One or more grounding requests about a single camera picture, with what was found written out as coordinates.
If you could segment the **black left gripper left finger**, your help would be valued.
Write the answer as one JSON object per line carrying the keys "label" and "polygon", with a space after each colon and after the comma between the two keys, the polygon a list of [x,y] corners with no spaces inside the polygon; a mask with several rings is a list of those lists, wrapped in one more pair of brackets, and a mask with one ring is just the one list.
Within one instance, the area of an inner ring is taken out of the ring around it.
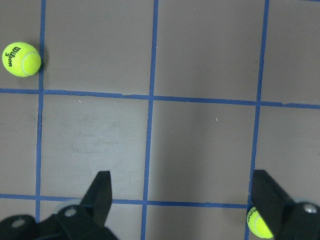
{"label": "black left gripper left finger", "polygon": [[104,227],[111,209],[111,173],[99,171],[80,202],[87,213]]}

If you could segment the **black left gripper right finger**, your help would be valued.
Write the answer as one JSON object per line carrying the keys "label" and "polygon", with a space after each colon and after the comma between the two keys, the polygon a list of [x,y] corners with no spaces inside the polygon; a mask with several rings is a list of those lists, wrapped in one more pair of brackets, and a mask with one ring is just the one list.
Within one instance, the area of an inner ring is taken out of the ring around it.
{"label": "black left gripper right finger", "polygon": [[266,170],[253,171],[251,201],[274,238],[284,239],[285,228],[292,215],[295,201]]}

